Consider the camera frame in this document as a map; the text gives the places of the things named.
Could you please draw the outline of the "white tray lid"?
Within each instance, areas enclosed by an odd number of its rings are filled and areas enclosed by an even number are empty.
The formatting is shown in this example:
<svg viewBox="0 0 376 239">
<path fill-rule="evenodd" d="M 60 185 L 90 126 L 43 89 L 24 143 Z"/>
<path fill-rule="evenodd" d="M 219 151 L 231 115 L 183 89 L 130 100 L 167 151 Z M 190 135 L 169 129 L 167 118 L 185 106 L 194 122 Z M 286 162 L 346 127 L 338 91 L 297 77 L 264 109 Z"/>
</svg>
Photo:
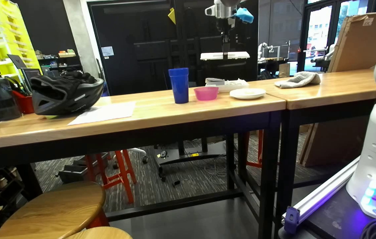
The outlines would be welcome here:
<svg viewBox="0 0 376 239">
<path fill-rule="evenodd" d="M 227 53 L 226 59 L 248 59 L 250 55 L 246 51 L 236 51 L 236 52 L 229 52 Z M 201 53 L 200 60 L 207 61 L 207 60 L 223 60 L 224 53 L 222 52 L 208 52 L 208 53 Z"/>
</svg>

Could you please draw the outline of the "white tray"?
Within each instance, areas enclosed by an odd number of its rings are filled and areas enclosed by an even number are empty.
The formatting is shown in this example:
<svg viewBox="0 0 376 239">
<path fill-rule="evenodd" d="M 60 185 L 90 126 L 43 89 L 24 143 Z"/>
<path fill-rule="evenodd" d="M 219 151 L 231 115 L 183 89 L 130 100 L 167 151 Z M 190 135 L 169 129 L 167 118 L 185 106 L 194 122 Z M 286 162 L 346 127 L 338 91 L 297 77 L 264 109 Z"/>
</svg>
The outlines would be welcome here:
<svg viewBox="0 0 376 239">
<path fill-rule="evenodd" d="M 239 89 L 239 88 L 249 88 L 250 85 L 247 81 L 241 80 L 238 78 L 237 80 L 225 80 L 225 85 L 217 86 L 217 87 L 219 88 L 220 93 L 221 92 L 224 93 L 224 92 L 230 92 L 232 90 Z"/>
</svg>

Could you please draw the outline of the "white plate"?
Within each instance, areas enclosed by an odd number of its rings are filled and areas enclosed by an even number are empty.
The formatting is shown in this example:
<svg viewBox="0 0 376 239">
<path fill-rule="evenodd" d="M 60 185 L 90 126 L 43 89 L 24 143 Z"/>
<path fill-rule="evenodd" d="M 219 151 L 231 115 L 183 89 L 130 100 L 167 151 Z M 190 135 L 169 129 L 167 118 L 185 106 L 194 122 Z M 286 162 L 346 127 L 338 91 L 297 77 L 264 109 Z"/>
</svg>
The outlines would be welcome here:
<svg viewBox="0 0 376 239">
<path fill-rule="evenodd" d="M 239 88 L 230 91 L 229 95 L 240 100 L 253 100 L 263 97 L 266 90 L 262 88 Z"/>
</svg>

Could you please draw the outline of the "blue plastic cup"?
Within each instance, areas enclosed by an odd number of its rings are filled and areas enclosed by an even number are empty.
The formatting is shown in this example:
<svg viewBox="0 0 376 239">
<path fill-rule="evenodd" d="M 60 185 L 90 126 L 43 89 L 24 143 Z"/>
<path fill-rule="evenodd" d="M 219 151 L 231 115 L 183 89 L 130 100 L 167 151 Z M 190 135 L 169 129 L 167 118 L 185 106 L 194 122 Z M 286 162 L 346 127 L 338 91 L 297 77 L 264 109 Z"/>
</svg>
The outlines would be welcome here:
<svg viewBox="0 0 376 239">
<path fill-rule="evenodd" d="M 173 97 L 176 104 L 189 102 L 189 68 L 175 68 L 168 70 Z"/>
</svg>

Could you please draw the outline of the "grey towel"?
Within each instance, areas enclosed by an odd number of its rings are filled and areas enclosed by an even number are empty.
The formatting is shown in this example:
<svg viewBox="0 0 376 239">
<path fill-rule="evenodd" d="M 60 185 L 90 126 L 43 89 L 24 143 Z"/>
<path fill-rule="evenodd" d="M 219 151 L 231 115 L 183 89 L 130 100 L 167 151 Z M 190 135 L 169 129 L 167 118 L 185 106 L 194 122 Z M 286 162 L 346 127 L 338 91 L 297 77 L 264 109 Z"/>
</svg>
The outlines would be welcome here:
<svg viewBox="0 0 376 239">
<path fill-rule="evenodd" d="M 279 88 L 301 88 L 308 85 L 319 85 L 321 78 L 316 72 L 297 72 L 288 80 L 277 81 L 274 83 Z"/>
</svg>

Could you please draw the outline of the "glass door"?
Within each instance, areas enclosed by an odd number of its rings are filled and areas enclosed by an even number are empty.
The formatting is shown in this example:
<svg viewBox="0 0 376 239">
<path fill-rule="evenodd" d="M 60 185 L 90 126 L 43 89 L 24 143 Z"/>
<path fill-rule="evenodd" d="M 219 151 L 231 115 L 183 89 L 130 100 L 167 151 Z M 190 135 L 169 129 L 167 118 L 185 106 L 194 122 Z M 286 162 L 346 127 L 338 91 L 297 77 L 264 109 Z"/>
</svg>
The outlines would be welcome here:
<svg viewBox="0 0 376 239">
<path fill-rule="evenodd" d="M 320 71 L 311 60 L 329 52 L 344 18 L 375 9 L 376 0 L 304 0 L 297 71 Z"/>
</svg>

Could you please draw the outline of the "red metal stool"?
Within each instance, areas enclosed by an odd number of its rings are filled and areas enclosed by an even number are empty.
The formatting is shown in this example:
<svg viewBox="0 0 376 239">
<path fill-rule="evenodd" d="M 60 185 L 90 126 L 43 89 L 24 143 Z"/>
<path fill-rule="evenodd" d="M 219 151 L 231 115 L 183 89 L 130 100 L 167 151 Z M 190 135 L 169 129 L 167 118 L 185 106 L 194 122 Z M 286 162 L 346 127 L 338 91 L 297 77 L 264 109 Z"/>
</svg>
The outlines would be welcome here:
<svg viewBox="0 0 376 239">
<path fill-rule="evenodd" d="M 96 174 L 93 166 L 93 160 L 95 159 L 97 162 L 97 166 L 99 169 L 99 173 L 102 179 L 102 188 L 103 189 L 109 189 L 113 186 L 116 186 L 118 184 L 123 184 L 128 203 L 132 204 L 134 203 L 134 197 L 131 190 L 129 179 L 131 179 L 133 184 L 137 183 L 136 176 L 133 170 L 133 166 L 130 160 L 130 156 L 127 149 L 123 149 L 121 151 L 115 151 L 114 152 L 116 157 L 117 166 L 119 169 L 119 172 L 115 175 L 112 175 L 108 177 L 105 173 L 105 167 L 103 165 L 102 155 L 100 153 L 91 155 L 86 155 L 86 166 L 87 166 L 87 174 L 88 179 L 90 181 L 96 182 Z"/>
<path fill-rule="evenodd" d="M 258 130 L 257 131 L 257 137 L 258 137 L 258 158 L 256 162 L 250 162 L 247 161 L 248 166 L 256 167 L 256 168 L 262 168 L 262 160 L 263 160 L 263 137 L 264 137 L 264 130 Z"/>
</svg>

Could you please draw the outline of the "cardboard sheet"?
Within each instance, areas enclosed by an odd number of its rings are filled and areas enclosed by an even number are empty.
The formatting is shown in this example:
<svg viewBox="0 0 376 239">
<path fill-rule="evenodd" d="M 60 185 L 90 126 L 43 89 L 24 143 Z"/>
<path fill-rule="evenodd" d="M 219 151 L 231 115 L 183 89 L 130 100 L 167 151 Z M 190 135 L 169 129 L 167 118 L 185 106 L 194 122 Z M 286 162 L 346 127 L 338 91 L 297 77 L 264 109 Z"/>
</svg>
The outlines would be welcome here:
<svg viewBox="0 0 376 239">
<path fill-rule="evenodd" d="M 376 13 L 343 20 L 328 73 L 369 69 L 376 65 Z"/>
<path fill-rule="evenodd" d="M 305 167 L 349 163 L 362 152 L 369 116 L 309 125 L 298 162 Z"/>
</svg>

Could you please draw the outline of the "white paper sheet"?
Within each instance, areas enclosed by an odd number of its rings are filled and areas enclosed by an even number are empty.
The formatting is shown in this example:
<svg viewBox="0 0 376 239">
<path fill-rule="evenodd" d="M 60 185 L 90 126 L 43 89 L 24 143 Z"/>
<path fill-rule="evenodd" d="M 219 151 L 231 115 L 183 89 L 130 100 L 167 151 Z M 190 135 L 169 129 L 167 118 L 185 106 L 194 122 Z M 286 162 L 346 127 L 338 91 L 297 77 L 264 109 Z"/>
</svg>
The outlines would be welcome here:
<svg viewBox="0 0 376 239">
<path fill-rule="evenodd" d="M 76 124 L 94 123 L 121 118 L 130 118 L 136 107 L 136 101 L 118 104 L 109 104 L 98 107 L 91 107 L 87 111 L 77 116 L 68 126 Z"/>
</svg>

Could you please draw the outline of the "black shelf with boxes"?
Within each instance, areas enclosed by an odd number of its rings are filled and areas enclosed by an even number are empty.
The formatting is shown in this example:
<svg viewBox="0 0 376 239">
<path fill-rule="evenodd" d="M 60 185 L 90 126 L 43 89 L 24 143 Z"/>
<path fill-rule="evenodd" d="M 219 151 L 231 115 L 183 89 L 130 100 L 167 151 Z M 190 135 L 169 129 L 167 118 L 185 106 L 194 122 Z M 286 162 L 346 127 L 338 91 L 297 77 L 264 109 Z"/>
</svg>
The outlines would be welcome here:
<svg viewBox="0 0 376 239">
<path fill-rule="evenodd" d="M 57 54 L 43 54 L 40 50 L 35 51 L 38 63 L 43 74 L 65 74 L 69 71 L 83 73 L 80 57 L 72 50 L 61 50 Z"/>
</svg>

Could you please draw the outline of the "black bicycle helmet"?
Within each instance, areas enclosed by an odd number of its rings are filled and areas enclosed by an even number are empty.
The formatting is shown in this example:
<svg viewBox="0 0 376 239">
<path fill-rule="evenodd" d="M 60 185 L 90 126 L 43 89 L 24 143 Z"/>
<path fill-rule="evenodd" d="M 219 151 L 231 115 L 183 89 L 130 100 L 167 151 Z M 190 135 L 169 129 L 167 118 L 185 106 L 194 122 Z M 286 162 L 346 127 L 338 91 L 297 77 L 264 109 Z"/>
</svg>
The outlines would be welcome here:
<svg viewBox="0 0 376 239">
<path fill-rule="evenodd" d="M 71 71 L 59 77 L 30 79 L 34 113 L 43 116 L 74 115 L 91 108 L 102 96 L 105 81 L 89 73 Z"/>
</svg>

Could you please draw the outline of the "red container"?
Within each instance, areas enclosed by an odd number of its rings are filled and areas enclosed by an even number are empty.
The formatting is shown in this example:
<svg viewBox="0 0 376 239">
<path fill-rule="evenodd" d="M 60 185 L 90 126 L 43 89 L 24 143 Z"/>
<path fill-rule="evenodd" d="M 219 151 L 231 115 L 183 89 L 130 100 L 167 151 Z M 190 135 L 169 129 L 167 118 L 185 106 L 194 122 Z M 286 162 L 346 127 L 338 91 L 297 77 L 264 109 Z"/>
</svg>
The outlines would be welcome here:
<svg viewBox="0 0 376 239">
<path fill-rule="evenodd" d="M 12 90 L 12 95 L 16 98 L 16 102 L 21 113 L 27 115 L 35 112 L 32 96 L 25 96 L 16 90 Z"/>
</svg>

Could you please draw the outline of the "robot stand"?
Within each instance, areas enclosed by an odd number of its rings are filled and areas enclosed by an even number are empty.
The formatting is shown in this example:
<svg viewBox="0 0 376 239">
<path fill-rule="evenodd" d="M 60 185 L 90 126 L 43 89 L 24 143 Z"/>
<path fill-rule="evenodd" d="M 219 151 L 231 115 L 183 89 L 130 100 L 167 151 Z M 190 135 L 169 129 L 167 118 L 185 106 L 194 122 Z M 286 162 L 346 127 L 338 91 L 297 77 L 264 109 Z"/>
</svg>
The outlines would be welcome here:
<svg viewBox="0 0 376 239">
<path fill-rule="evenodd" d="M 278 239 L 376 239 L 376 178 L 349 194 L 356 158 L 282 215 Z"/>
</svg>

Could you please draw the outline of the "yellow shelf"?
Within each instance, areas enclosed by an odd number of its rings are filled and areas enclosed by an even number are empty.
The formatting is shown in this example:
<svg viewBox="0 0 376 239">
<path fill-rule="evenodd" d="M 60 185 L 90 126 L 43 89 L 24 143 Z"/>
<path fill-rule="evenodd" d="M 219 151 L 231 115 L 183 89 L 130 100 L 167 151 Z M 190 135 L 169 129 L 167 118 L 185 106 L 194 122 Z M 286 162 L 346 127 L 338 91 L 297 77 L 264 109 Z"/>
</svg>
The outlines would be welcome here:
<svg viewBox="0 0 376 239">
<path fill-rule="evenodd" d="M 19 56 L 27 68 L 41 69 L 18 4 L 0 0 L 0 73 L 22 80 L 10 54 Z"/>
</svg>

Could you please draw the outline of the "round wooden stool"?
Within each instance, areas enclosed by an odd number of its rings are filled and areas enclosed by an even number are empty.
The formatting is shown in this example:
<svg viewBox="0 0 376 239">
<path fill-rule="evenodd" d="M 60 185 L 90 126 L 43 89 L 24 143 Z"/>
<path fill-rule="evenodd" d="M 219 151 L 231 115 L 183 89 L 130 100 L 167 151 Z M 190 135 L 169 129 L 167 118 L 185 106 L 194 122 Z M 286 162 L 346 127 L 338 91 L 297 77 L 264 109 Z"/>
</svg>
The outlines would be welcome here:
<svg viewBox="0 0 376 239">
<path fill-rule="evenodd" d="M 65 239 L 133 239 L 132 236 L 116 227 L 93 227 L 82 230 Z"/>
<path fill-rule="evenodd" d="M 65 184 L 18 209 L 0 228 L 0 239 L 65 239 L 83 229 L 109 226 L 106 193 L 92 181 Z"/>
</svg>

